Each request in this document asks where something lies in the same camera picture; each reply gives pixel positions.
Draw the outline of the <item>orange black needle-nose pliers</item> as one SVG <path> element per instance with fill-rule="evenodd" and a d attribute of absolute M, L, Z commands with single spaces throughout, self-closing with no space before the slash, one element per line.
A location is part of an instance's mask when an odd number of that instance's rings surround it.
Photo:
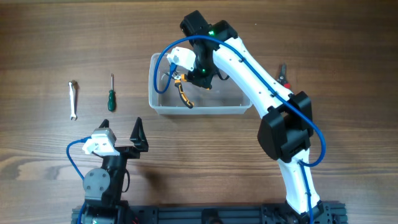
<path fill-rule="evenodd" d="M 172 75 L 169 72 L 167 72 L 165 73 L 165 75 L 171 77 L 174 80 L 174 86 L 178 90 L 180 99 L 187 108 L 192 109 L 194 107 L 194 103 L 187 98 L 182 86 L 182 83 L 187 81 L 187 75 L 178 74 L 177 72 L 174 72 Z"/>

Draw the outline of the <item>small silver wrench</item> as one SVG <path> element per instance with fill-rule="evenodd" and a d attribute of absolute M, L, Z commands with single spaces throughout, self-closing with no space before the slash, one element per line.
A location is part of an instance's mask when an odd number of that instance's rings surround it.
<path fill-rule="evenodd" d="M 71 115 L 70 115 L 70 119 L 71 120 L 76 120 L 77 119 L 77 115 L 76 115 L 76 103 L 75 103 L 75 93 L 76 93 L 76 89 L 75 89 L 75 80 L 69 81 L 68 82 L 68 86 L 69 86 L 69 96 L 70 96 L 70 108 L 71 108 Z"/>

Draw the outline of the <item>red handled cutting pliers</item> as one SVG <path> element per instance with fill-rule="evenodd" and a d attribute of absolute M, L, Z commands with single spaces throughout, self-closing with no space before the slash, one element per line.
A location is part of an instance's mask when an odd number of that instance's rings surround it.
<path fill-rule="evenodd" d="M 277 76 L 277 82 L 287 89 L 291 89 L 290 83 L 287 81 L 286 76 L 287 66 L 285 63 L 281 64 L 279 67 L 279 74 Z"/>

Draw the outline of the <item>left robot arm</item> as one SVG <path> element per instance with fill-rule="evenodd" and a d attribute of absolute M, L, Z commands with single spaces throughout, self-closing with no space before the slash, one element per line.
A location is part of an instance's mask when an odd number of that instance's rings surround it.
<path fill-rule="evenodd" d="M 107 119 L 86 140 L 84 152 L 95 154 L 103 161 L 100 168 L 90 170 L 83 179 L 86 205 L 77 223 L 140 222 L 121 194 L 128 190 L 123 188 L 124 178 L 129 177 L 127 161 L 140 158 L 140 153 L 148 150 L 141 118 L 136 119 L 130 141 L 134 143 L 132 146 L 116 147 L 116 136 Z"/>

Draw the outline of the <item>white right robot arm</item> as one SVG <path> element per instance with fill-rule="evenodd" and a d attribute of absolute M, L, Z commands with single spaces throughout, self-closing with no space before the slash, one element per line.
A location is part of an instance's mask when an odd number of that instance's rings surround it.
<path fill-rule="evenodd" d="M 182 82 L 210 89 L 213 77 L 225 72 L 249 98 L 261 118 L 257 140 L 277 161 L 286 189 L 287 207 L 299 220 L 313 223 L 322 214 L 311 168 L 326 154 L 326 141 L 313 122 L 312 102 L 272 78 L 226 21 L 208 23 L 199 11 L 180 23 L 185 37 L 155 54 L 150 63 L 150 92 L 164 94 L 172 82 L 185 106 L 193 107 Z"/>

